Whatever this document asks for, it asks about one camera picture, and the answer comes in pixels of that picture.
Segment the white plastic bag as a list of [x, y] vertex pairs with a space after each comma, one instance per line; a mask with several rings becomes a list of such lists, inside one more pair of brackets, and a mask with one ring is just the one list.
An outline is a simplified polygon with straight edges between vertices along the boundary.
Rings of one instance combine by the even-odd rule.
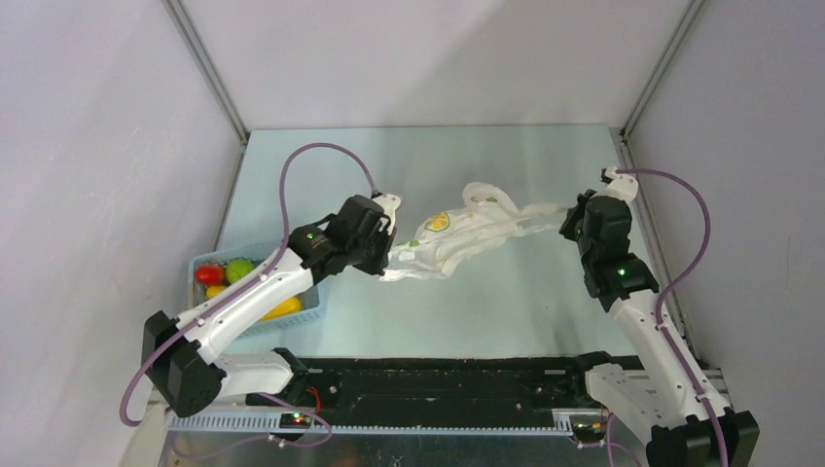
[[467, 184], [462, 200], [462, 207], [431, 216], [412, 238], [393, 246], [380, 279], [447, 279], [461, 262], [510, 238], [556, 229], [551, 218], [567, 209], [555, 202], [518, 206], [500, 188], [481, 182]]

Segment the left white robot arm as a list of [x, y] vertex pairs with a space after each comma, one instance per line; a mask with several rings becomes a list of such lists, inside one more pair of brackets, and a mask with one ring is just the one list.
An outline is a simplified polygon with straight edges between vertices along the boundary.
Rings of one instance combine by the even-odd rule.
[[225, 292], [175, 317], [162, 311], [144, 323], [144, 376], [180, 417], [216, 399], [251, 393], [300, 403], [307, 379], [287, 350], [230, 355], [229, 345], [268, 312], [326, 278], [353, 267], [381, 276], [396, 233], [402, 198], [348, 198], [336, 214], [297, 227], [252, 272]]

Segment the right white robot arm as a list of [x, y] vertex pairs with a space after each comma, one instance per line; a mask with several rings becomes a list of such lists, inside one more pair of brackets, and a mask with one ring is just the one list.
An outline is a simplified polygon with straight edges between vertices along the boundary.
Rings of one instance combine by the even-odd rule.
[[565, 384], [577, 406], [600, 403], [645, 448], [651, 466], [746, 466], [760, 428], [736, 412], [699, 367], [658, 305], [660, 286], [629, 250], [628, 201], [588, 190], [567, 211], [560, 234], [577, 244], [589, 295], [620, 327], [654, 389], [632, 382], [604, 352], [579, 356], [585, 369]]

